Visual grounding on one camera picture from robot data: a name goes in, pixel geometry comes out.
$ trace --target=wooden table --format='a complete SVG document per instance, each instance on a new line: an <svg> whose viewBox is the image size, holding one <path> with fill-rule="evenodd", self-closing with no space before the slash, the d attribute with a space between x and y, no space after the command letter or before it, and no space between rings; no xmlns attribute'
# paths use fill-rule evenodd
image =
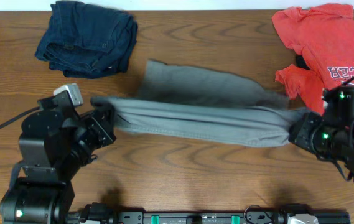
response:
<svg viewBox="0 0 354 224"><path fill-rule="evenodd" d="M0 12L0 123L36 106L65 83L80 86L85 106L94 95L131 96L148 59L195 65L250 77L284 92L276 70L294 62L274 27L275 11L133 12L139 23L128 73L97 80L65 78L34 57L50 12ZM22 120L0 130L0 200L12 166L21 160ZM244 210L308 203L341 208L354 223L354 184L332 164L293 145L264 149L156 135L118 140L73 179L72 209L92 202L151 210Z"/></svg>

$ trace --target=red t-shirt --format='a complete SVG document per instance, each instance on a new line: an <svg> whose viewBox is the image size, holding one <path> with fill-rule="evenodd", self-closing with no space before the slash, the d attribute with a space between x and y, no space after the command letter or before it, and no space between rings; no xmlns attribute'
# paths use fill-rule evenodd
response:
<svg viewBox="0 0 354 224"><path fill-rule="evenodd" d="M310 68L290 65L276 72L276 81L286 86L290 98L300 94L308 108L322 114L322 89L354 76L353 6L291 7L275 13L272 21L283 44L302 55Z"/></svg>

